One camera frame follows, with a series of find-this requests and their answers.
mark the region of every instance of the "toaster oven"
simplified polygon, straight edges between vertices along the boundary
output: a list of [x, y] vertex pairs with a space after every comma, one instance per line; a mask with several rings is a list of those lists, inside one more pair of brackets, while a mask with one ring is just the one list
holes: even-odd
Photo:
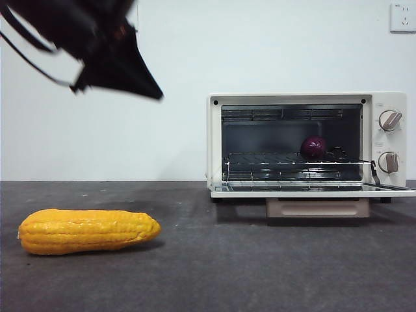
[[[308, 160], [315, 135], [325, 154]], [[406, 95], [400, 92], [211, 94], [207, 187], [213, 199], [266, 198], [269, 217], [366, 217], [369, 198], [406, 188]]]

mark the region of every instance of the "white wall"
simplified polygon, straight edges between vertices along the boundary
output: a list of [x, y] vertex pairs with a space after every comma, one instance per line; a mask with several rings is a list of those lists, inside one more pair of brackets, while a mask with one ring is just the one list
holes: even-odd
[[[416, 119], [416, 35], [389, 33], [389, 4], [141, 0], [139, 48], [160, 103], [99, 89], [74, 96], [2, 42], [2, 180], [202, 180], [210, 92], [398, 90]], [[48, 72], [75, 77], [66, 55], [49, 58], [2, 30]], [[408, 132], [412, 160], [416, 123]]]

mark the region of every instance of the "gray table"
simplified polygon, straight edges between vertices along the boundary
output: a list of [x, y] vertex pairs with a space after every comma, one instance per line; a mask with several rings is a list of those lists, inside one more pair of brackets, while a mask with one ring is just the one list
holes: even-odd
[[[263, 200], [214, 204], [203, 182], [1, 191], [3, 312], [416, 311], [416, 199], [375, 202], [366, 220], [267, 226]], [[29, 255], [17, 228], [47, 207], [144, 211], [163, 231], [119, 252]]]

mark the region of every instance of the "yellow corn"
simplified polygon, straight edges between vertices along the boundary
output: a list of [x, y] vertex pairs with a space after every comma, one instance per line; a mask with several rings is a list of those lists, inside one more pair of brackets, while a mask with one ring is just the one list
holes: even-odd
[[63, 255], [117, 250], [150, 241], [160, 231], [159, 223], [146, 213], [45, 209], [21, 223], [18, 238], [31, 254]]

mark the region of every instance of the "oven foot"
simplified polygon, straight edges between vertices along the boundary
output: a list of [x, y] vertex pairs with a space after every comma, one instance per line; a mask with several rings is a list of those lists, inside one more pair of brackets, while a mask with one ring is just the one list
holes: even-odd
[[380, 203], [391, 203], [391, 197], [381, 197]]

